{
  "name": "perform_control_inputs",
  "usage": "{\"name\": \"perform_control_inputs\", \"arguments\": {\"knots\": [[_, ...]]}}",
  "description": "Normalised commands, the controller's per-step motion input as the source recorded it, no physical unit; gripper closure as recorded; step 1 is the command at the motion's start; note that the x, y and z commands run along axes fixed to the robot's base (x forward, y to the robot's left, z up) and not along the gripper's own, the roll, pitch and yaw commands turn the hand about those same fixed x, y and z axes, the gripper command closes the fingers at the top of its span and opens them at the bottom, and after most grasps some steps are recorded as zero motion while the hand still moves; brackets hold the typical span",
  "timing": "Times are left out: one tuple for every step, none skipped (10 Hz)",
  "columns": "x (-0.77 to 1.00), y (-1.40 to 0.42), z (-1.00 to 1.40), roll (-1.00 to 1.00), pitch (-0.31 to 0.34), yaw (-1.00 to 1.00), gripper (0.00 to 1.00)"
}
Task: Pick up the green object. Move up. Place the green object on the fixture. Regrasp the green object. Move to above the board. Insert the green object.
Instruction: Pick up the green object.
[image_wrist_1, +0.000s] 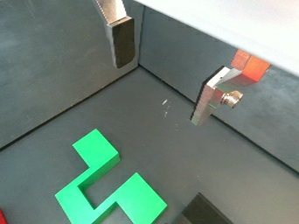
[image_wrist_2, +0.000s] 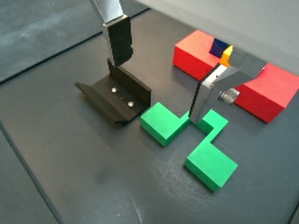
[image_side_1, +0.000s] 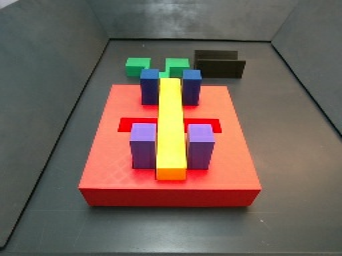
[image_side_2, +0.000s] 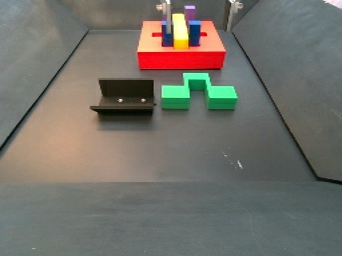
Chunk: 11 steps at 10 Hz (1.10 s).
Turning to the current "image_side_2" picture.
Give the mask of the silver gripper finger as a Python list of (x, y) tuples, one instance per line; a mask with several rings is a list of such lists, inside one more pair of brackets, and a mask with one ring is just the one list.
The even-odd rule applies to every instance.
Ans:
[(228, 19), (226, 29), (232, 30), (234, 15), (244, 8), (244, 3), (240, 0), (229, 0), (229, 4), (230, 4), (230, 7), (229, 7), (229, 19)]
[(166, 33), (172, 33), (172, 0), (161, 0), (161, 3), (157, 5), (157, 10), (161, 11), (166, 17), (168, 28)]

